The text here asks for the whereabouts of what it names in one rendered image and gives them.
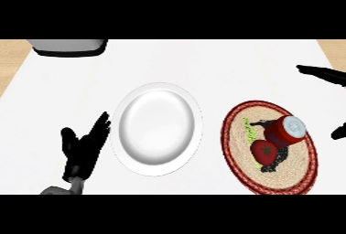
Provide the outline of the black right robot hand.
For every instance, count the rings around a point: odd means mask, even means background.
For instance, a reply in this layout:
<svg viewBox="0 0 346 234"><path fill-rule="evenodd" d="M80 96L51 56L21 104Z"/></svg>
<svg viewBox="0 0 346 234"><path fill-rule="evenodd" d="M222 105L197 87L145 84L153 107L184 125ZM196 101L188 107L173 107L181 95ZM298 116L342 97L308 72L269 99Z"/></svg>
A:
<svg viewBox="0 0 346 234"><path fill-rule="evenodd" d="M305 66L305 65L298 65L296 68L299 69L300 73L315 76L321 80L324 80L333 84L340 85L346 89L346 72L337 71L335 69L314 67L314 66ZM346 122L332 132L332 138L335 140L346 138Z"/></svg>

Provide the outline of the red can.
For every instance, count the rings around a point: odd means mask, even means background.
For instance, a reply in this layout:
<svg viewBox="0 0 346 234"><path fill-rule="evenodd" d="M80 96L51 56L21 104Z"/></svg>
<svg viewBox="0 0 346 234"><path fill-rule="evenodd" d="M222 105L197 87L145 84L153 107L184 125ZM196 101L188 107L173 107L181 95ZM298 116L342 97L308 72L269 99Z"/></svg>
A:
<svg viewBox="0 0 346 234"><path fill-rule="evenodd" d="M298 117L286 115L268 125L264 135L266 141L283 148L305 140L306 126Z"/></svg>

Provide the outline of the grey and black appliance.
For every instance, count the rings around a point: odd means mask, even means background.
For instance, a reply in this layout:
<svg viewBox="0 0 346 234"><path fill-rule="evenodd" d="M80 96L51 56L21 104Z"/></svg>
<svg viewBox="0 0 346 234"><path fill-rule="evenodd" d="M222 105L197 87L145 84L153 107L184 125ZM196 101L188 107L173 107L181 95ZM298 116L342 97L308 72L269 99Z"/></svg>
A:
<svg viewBox="0 0 346 234"><path fill-rule="evenodd" d="M107 39L28 39L34 51L46 57L79 58L99 56Z"/></svg>

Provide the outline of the white plate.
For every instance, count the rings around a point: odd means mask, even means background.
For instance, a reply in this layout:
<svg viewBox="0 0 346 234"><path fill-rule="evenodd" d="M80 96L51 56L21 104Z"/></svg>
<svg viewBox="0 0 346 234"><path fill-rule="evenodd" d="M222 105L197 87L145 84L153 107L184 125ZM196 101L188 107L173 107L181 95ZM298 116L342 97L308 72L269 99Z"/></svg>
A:
<svg viewBox="0 0 346 234"><path fill-rule="evenodd" d="M113 117L116 156L142 176L164 176L191 160L203 136L203 115L190 92L170 83L135 89Z"/></svg>

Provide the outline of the round woven red-rimmed placemat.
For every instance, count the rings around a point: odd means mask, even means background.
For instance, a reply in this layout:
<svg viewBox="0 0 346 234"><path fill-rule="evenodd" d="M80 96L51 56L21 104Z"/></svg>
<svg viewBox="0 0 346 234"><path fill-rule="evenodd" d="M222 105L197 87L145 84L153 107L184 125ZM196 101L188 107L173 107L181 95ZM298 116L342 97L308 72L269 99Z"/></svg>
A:
<svg viewBox="0 0 346 234"><path fill-rule="evenodd" d="M292 113L268 101L246 101L228 112L221 144L230 170L244 186L261 195L303 195L318 175L318 152L309 134L303 141L272 151L275 161L262 165L250 151L265 139L265 128Z"/></svg>

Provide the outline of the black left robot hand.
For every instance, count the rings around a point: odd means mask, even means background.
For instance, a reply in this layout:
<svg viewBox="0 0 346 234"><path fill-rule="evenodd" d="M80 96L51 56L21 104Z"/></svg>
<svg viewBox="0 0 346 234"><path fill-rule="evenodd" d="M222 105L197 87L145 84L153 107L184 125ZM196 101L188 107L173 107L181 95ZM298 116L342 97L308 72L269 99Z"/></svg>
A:
<svg viewBox="0 0 346 234"><path fill-rule="evenodd" d="M70 182L80 177L88 180L98 162L101 150L111 131L110 114L102 113L89 134L77 138L74 130L65 127L61 130L62 152L67 156L67 164L62 179Z"/></svg>

